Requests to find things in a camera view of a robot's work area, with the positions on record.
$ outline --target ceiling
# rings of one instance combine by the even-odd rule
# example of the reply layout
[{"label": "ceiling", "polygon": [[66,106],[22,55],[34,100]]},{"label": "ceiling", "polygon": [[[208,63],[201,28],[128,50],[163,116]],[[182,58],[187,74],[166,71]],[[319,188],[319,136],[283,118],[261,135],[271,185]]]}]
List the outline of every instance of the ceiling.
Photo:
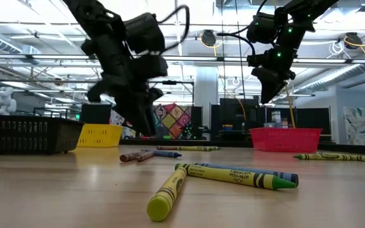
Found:
[{"label": "ceiling", "polygon": [[[249,47],[235,38],[222,40],[217,37],[216,48],[204,46],[198,36],[205,29],[214,32],[233,32],[247,26],[261,1],[236,0],[238,10],[234,7],[235,0],[128,0],[113,1],[101,0],[109,10],[119,14],[123,20],[129,20],[145,12],[155,13],[158,20],[165,18],[171,13],[176,6],[186,4],[190,8],[191,26],[188,38],[183,42],[181,47],[166,52],[166,56],[244,56],[249,53]],[[276,1],[278,6],[286,4],[288,1]],[[274,1],[270,0],[263,8],[265,13],[274,12]],[[341,0],[337,5],[327,11],[321,18],[315,21],[315,33],[306,33],[302,45],[298,50],[299,58],[355,58],[360,56],[360,49],[349,50],[341,46],[334,46],[334,42],[340,37],[343,39],[346,32],[357,32],[365,44],[365,10],[362,10],[365,1],[358,0]],[[166,45],[176,42],[181,37],[184,30],[185,15],[180,12],[173,16],[160,28],[165,36]],[[0,0],[0,36],[12,44],[18,46],[33,47],[38,50],[39,54],[84,54],[80,45],[86,38],[83,29],[77,24],[68,8],[62,0]],[[270,49],[270,45],[256,44],[256,52],[263,53]],[[86,61],[67,61],[71,63],[86,63]],[[53,63],[53,61],[42,61],[42,63]],[[21,66],[21,61],[0,60],[0,79],[34,79],[34,80],[54,80],[61,78],[63,80],[98,80],[101,71],[97,63],[94,67],[29,67]],[[185,63],[180,61],[176,65],[169,65],[169,76],[167,78],[155,79],[160,80],[177,80],[184,82],[193,82],[196,76],[196,68],[200,67],[196,63]],[[260,82],[251,75],[251,68],[247,66],[216,66],[219,69],[220,78],[226,79],[226,88],[219,83],[219,92],[224,90],[234,93],[242,92],[241,81],[243,74],[245,91],[249,93],[260,92]],[[313,76],[325,71],[325,68],[313,68],[303,66],[292,68],[298,75],[295,81],[291,82],[297,86]],[[17,84],[17,89],[23,89],[29,86],[34,89],[44,90],[66,90],[68,93],[48,93],[45,94],[51,98],[67,98],[65,101],[86,101],[82,93],[71,93],[71,90],[87,90],[91,83],[65,83],[57,86],[52,83],[28,83],[27,85]],[[192,102],[192,85],[177,84],[163,85],[156,84],[155,87],[164,91],[173,92],[160,98],[158,102]],[[109,97],[105,98],[107,102],[113,102]]]}]

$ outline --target brown crayon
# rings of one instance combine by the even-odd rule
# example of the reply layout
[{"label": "brown crayon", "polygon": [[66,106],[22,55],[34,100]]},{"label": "brown crayon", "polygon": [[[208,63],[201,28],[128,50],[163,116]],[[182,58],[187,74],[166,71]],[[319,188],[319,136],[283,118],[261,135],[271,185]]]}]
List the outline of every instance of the brown crayon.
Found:
[{"label": "brown crayon", "polygon": [[143,152],[141,154],[139,154],[137,157],[136,157],[136,160],[138,162],[141,162],[141,161],[144,161],[146,159],[149,159],[151,158],[152,156],[154,156],[154,152],[153,151],[147,151],[147,152]]},{"label": "brown crayon", "polygon": [[120,155],[119,160],[122,162],[129,162],[135,160],[141,153],[142,152],[135,152],[135,153],[128,153],[125,155]]}]

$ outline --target wooden table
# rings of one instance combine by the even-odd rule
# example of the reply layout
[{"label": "wooden table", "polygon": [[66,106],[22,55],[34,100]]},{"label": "wooden table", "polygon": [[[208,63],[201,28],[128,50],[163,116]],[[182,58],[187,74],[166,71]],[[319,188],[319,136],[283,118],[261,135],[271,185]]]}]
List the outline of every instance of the wooden table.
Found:
[{"label": "wooden table", "polygon": [[[0,156],[0,227],[365,227],[364,162],[299,161],[238,148],[119,162],[119,154],[143,148]],[[300,184],[272,191],[188,177],[169,217],[152,222],[147,202],[177,162],[295,172]]]}]

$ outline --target pink basket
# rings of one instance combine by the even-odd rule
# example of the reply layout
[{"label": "pink basket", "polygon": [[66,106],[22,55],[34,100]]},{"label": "pink basket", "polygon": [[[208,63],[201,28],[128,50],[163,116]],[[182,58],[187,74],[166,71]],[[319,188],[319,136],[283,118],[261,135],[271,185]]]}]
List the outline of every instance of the pink basket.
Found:
[{"label": "pink basket", "polygon": [[273,152],[313,153],[317,150],[322,129],[250,129],[255,149]]}]

